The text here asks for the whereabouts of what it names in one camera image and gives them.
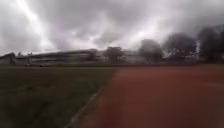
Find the green grass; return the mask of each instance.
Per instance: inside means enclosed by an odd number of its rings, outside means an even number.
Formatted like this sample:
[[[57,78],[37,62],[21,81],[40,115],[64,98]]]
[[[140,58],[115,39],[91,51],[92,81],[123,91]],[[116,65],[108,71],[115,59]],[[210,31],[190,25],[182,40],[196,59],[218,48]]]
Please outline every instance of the green grass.
[[[63,128],[112,68],[0,68],[0,127]]]

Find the dirt track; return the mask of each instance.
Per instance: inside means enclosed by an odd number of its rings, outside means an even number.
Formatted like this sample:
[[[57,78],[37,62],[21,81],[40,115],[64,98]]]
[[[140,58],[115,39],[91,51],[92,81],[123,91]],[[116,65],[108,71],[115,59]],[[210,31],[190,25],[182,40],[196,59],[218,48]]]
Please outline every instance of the dirt track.
[[[224,127],[224,67],[123,69],[81,128]]]

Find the roof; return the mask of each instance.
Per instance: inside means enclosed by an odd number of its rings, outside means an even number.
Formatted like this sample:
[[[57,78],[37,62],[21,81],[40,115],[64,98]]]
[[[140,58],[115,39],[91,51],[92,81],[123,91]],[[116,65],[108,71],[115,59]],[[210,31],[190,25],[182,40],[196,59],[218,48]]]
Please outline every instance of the roof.
[[[129,56],[136,56],[136,55],[138,55],[138,52],[137,52],[137,51],[129,51],[129,50],[125,50],[125,51],[123,51],[123,53],[124,53],[125,55],[129,55]]]
[[[52,53],[44,53],[44,54],[33,54],[33,55],[27,55],[27,56],[17,56],[17,59],[41,58],[41,57],[64,57],[70,54],[91,54],[96,52],[97,50],[94,50],[94,49],[66,51],[66,52],[52,52]]]
[[[0,59],[11,58],[11,57],[15,57],[15,54],[14,53],[8,53],[8,54],[5,54],[3,56],[0,56]]]

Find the building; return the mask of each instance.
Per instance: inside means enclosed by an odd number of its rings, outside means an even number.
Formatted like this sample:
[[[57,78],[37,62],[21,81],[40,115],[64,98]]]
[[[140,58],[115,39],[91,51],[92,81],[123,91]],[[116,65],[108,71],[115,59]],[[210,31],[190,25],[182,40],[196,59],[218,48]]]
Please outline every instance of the building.
[[[94,49],[17,56],[17,65],[68,65],[94,63],[98,59]]]
[[[5,54],[0,56],[0,64],[2,65],[10,65],[15,64],[16,58],[14,53]]]

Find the dark cloud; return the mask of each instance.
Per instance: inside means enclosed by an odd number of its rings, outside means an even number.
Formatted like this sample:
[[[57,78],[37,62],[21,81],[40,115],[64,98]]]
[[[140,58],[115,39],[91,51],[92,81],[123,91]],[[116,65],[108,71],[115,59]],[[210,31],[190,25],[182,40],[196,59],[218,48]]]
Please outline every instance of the dark cloud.
[[[37,19],[21,11],[21,1]],[[1,52],[47,51],[43,38],[55,50],[136,48],[143,38],[162,42],[171,32],[194,36],[224,23],[222,0],[2,0],[0,7]]]

